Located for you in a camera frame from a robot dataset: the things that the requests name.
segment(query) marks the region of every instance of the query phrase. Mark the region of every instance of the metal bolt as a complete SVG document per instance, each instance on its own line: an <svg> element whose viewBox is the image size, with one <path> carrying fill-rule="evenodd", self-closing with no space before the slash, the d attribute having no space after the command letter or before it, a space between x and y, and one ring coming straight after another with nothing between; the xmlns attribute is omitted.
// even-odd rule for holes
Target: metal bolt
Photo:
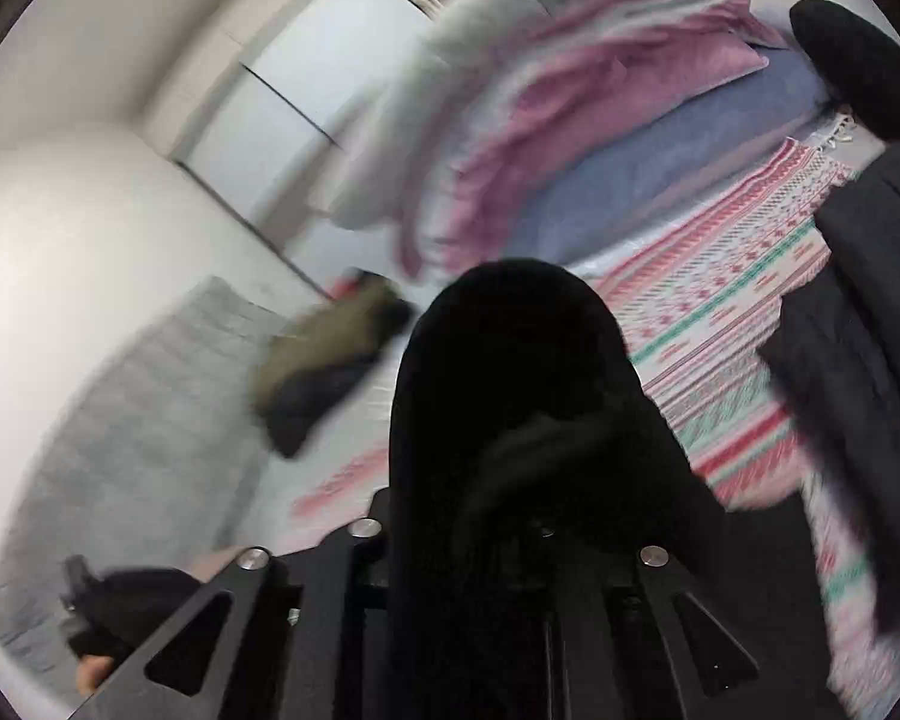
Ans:
<svg viewBox="0 0 900 720"><path fill-rule="evenodd" d="M364 519L355 519L348 525L347 529L350 531L350 535L356 538L373 538L384 529L384 526L375 519L366 517Z"/></svg>
<svg viewBox="0 0 900 720"><path fill-rule="evenodd" d="M242 551L240 557L237 557L237 565L247 571L256 571L267 563L269 563L269 555L265 549L260 549L260 547L250 547L250 549Z"/></svg>
<svg viewBox="0 0 900 720"><path fill-rule="evenodd" d="M648 565L650 568L659 568L667 565L669 559L670 556L663 547L650 546L640 550L640 560L642 560L643 565Z"/></svg>

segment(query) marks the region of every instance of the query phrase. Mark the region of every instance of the screw head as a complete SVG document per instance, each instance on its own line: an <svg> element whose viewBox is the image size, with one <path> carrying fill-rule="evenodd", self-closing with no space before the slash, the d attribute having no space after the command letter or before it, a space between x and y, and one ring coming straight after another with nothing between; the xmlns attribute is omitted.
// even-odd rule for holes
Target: screw head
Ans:
<svg viewBox="0 0 900 720"><path fill-rule="evenodd" d="M365 517L364 519L355 519L347 529L350 531L350 535L356 538L373 538L384 529L384 526L375 519Z"/></svg>
<svg viewBox="0 0 900 720"><path fill-rule="evenodd" d="M240 553L240 557L237 557L237 565L247 571L256 571L267 563L269 563L269 555L265 549L260 549L260 547L245 549Z"/></svg>
<svg viewBox="0 0 900 720"><path fill-rule="evenodd" d="M641 562L650 568L660 568L667 565L669 559L670 555L667 554L663 547L649 546L640 550Z"/></svg>

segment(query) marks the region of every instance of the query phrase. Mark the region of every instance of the cabinet door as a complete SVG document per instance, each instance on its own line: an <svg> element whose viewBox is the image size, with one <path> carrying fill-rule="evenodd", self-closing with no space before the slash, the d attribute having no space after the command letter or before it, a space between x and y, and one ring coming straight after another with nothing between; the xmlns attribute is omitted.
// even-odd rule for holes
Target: cabinet door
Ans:
<svg viewBox="0 0 900 720"><path fill-rule="evenodd" d="M364 90L394 74L429 21L408 0L313 0L250 68L331 131Z"/></svg>
<svg viewBox="0 0 900 720"><path fill-rule="evenodd" d="M238 215L259 224L326 143L319 129L242 71L183 163Z"/></svg>

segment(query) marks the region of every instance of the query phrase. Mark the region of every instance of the blue-gray cloth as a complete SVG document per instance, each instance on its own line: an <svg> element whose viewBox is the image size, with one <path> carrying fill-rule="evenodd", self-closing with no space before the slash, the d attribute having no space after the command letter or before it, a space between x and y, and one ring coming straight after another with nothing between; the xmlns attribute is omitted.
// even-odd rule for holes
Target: blue-gray cloth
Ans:
<svg viewBox="0 0 900 720"><path fill-rule="evenodd" d="M823 109L826 86L806 57L792 50L758 51L770 60L767 68L693 98L594 151L534 194L504 255L562 265L600 251L648 223L647 204L677 181ZM713 180L743 167L729 167Z"/></svg>

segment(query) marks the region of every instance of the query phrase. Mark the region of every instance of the pink fabric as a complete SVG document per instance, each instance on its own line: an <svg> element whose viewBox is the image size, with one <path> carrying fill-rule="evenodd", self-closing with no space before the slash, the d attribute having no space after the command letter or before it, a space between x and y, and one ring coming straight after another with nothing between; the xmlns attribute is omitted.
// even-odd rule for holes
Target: pink fabric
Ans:
<svg viewBox="0 0 900 720"><path fill-rule="evenodd" d="M540 25L535 25L514 40L506 42L505 45L498 47L493 52L485 68L477 71L471 79L468 79L466 84L463 84L458 94L453 95L451 100L447 100L439 120L443 124L447 124L450 117L456 115L461 108L470 103L480 93L480 90L485 87L487 79L495 71L499 71L501 66L514 56L516 52L520 52L526 47L544 43L559 35L572 32L579 26L584 25L588 20L610 10L612 7L630 1L638 0L585 0L579 4L569 5L559 15L545 20ZM431 131L434 133L434 137L430 139L426 153L432 153L436 148L439 134L442 132L442 125L435 125ZM415 226L418 219L420 187L425 175L426 170L424 170L423 163L421 163L413 173L408 186L406 186L406 199L400 206L400 235L397 242L397 260L405 273L410 277L418 276L423 265L420 252L416 247Z"/></svg>
<svg viewBox="0 0 900 720"><path fill-rule="evenodd" d="M547 66L519 95L505 130L458 177L447 269L462 272L497 256L527 194L594 146L765 67L727 31L785 45L749 13L749 1L724 0L678 23L572 50Z"/></svg>

